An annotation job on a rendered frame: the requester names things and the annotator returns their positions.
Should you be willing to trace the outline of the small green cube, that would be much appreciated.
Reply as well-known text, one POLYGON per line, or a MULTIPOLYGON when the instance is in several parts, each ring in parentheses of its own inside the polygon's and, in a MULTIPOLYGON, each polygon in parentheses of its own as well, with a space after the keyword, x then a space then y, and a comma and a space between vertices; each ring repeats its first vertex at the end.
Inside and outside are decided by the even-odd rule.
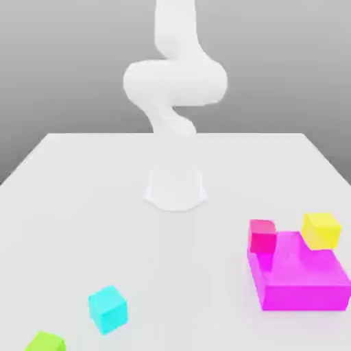
POLYGON ((27 345, 25 351, 66 351, 66 344, 62 337, 39 331, 27 345))

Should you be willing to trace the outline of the small pink cube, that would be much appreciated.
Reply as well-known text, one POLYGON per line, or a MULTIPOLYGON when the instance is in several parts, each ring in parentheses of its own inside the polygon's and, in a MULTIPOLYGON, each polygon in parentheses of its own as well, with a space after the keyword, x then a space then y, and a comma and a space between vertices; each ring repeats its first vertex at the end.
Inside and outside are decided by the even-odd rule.
POLYGON ((253 253, 273 254, 276 249, 277 230, 272 220, 251 219, 248 250, 253 253))

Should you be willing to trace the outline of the small yellow cube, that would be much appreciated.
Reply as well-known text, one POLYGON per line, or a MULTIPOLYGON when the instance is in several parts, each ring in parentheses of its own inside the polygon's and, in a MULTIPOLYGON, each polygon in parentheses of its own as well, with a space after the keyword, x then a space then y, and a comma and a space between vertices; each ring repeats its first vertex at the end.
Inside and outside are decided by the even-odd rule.
POLYGON ((341 225, 331 213, 304 215, 301 235, 310 250, 334 250, 340 234, 341 225))

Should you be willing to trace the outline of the large magenta box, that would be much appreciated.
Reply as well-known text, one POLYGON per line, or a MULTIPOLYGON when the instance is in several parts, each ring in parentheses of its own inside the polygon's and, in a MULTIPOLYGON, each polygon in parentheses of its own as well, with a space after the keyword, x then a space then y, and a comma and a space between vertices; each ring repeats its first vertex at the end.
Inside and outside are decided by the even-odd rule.
POLYGON ((310 250, 299 232, 279 232, 272 254, 247 252, 264 311, 344 311, 351 280, 332 250, 310 250))

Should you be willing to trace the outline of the small cyan cube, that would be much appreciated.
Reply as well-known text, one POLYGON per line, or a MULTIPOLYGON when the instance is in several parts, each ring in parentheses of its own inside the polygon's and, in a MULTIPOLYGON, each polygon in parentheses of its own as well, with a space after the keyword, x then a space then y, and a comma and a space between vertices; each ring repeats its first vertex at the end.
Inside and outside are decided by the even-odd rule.
POLYGON ((88 297, 90 318, 102 335, 106 335, 128 322, 126 299, 113 285, 88 297))

